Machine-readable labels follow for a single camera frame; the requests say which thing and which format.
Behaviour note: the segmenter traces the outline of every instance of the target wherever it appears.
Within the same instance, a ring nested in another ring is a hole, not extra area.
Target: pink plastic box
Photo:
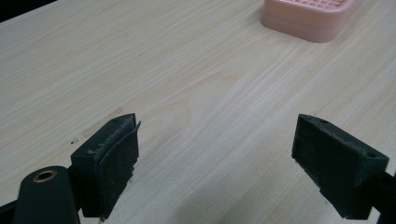
[[[262,25],[302,39],[335,39],[361,0],[265,0]]]

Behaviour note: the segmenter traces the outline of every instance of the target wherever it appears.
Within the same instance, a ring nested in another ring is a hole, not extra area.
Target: grid pattern
[[[346,0],[287,0],[289,2],[299,3],[301,5],[319,7],[319,8],[336,8],[340,7]]]

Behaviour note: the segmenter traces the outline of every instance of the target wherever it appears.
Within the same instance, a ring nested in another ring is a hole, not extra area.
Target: pink container
[[[311,42],[335,39],[361,0],[265,0],[262,25]]]

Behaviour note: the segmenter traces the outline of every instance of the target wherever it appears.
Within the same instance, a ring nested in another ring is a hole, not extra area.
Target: table surface
[[[362,0],[326,44],[264,28],[262,4],[59,0],[0,23],[0,203],[136,113],[140,158],[106,223],[375,223],[341,219],[291,145],[314,115],[394,174],[396,1]]]

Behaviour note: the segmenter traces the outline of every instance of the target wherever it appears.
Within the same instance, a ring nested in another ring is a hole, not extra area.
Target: wood grain
[[[106,223],[361,223],[290,154],[304,113],[395,173],[396,2],[362,2],[328,44],[262,27],[262,0],[59,0],[0,23],[0,204],[135,112],[141,156]]]

